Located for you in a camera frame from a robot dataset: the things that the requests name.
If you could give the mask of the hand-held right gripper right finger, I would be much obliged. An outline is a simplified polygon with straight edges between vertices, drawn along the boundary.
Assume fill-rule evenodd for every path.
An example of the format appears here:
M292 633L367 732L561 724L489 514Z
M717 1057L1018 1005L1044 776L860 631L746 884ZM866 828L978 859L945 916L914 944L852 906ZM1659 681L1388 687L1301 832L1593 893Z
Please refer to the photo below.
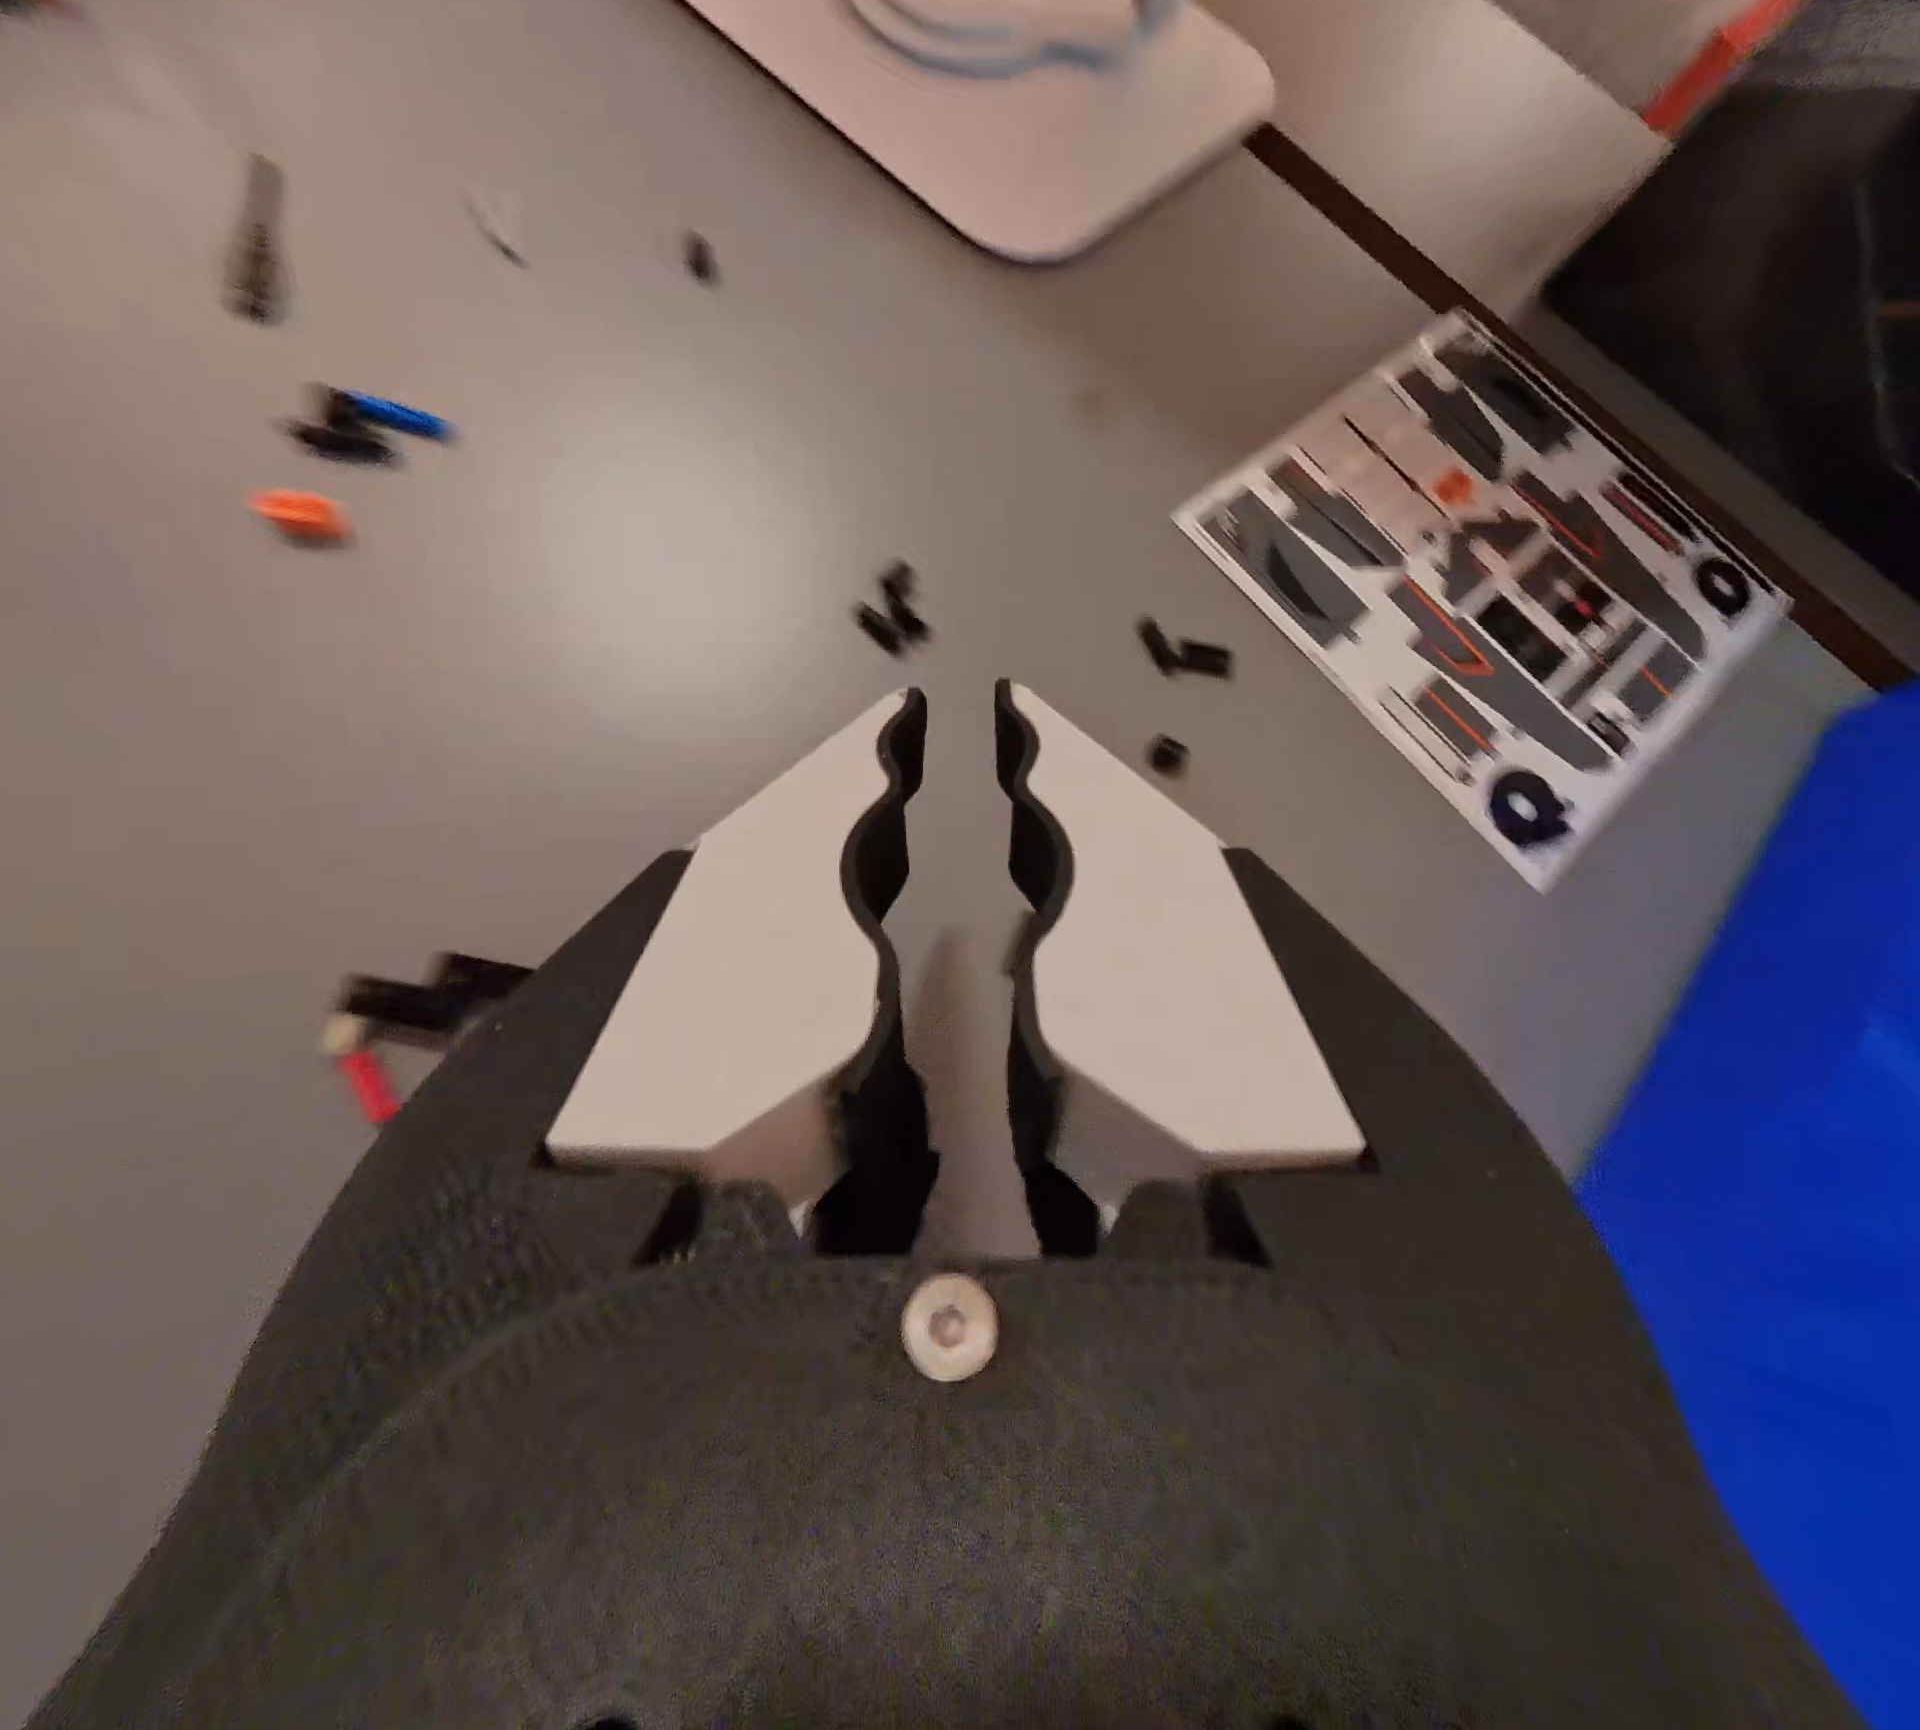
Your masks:
M1228 849L1032 690L995 683L1009 804L1009 1105L1086 1197L1354 1168L1365 1142Z

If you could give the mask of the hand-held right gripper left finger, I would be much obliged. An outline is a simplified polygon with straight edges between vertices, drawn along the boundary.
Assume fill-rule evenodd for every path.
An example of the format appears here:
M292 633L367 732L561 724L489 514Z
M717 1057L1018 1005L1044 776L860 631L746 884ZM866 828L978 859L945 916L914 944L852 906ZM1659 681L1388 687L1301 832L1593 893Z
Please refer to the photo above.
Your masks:
M899 822L924 697L884 695L685 854L545 1133L561 1168L828 1191L851 1168L847 1069L896 1011L857 844Z

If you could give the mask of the black lego beam assembly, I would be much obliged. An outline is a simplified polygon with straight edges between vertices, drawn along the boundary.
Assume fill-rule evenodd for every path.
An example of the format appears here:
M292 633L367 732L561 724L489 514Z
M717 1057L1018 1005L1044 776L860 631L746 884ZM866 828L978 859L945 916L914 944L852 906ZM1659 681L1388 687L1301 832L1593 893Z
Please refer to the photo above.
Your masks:
M350 975L319 1033L319 1053L346 1084L369 1127L400 1110L382 1047L446 1050L475 1017L500 1005L534 972L468 952L445 952L421 980Z

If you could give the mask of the black lego connector piece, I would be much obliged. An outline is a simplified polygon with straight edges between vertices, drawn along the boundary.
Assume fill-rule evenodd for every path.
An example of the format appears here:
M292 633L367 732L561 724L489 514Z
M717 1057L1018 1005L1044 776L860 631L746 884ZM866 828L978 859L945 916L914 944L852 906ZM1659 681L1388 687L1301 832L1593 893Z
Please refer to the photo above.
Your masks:
M855 602L851 622L890 659L931 643L931 622L917 605L919 578L911 562L895 560L877 573L877 602Z

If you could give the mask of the black lego axle piece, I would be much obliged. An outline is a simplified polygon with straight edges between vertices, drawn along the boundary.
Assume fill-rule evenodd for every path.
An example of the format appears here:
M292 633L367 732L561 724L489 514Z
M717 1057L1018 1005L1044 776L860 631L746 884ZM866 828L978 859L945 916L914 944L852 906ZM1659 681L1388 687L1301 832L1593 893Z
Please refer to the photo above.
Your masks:
M284 320L287 302L283 169L274 159L253 152L247 159L238 221L226 249L221 303L228 317L244 323L274 327Z

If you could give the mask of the printed instruction sheet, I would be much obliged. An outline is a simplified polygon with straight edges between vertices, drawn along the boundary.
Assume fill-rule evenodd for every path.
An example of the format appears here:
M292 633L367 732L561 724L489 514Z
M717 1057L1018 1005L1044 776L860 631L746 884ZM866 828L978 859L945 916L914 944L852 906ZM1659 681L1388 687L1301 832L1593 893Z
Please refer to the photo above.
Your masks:
M1532 893L1790 613L1465 307L1171 523Z

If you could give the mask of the blue cloth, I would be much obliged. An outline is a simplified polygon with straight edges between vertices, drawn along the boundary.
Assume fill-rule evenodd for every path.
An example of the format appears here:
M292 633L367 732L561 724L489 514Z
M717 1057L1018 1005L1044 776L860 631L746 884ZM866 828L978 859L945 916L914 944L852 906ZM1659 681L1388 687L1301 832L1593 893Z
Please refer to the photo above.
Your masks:
M1915 1727L1915 683L1824 731L1576 1192L1788 1616Z

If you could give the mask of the black connector with blue pin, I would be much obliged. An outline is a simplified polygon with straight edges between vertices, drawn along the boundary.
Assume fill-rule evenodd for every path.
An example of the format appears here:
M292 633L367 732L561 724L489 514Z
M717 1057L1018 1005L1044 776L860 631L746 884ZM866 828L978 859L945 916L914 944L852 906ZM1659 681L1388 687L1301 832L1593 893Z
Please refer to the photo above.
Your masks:
M316 458L358 467L404 462L400 438L421 444L458 440L458 427L440 415L324 384L307 389L307 415L283 418L279 430Z

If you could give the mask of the white monitor stand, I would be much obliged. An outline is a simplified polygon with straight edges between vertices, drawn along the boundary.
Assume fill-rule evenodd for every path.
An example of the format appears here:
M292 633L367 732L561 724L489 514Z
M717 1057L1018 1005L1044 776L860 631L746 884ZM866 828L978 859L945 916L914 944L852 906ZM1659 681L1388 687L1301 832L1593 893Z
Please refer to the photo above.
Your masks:
M1195 0L681 0L974 246L1066 262L1264 119Z

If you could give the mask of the orange strip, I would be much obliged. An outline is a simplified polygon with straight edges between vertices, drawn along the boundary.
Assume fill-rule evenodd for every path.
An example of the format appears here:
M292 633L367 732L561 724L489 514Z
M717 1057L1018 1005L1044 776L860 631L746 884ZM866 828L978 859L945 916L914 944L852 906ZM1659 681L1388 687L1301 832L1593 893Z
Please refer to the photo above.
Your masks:
M1644 102L1639 120L1663 140L1677 140L1798 14L1803 0L1751 0L1717 26L1692 59Z

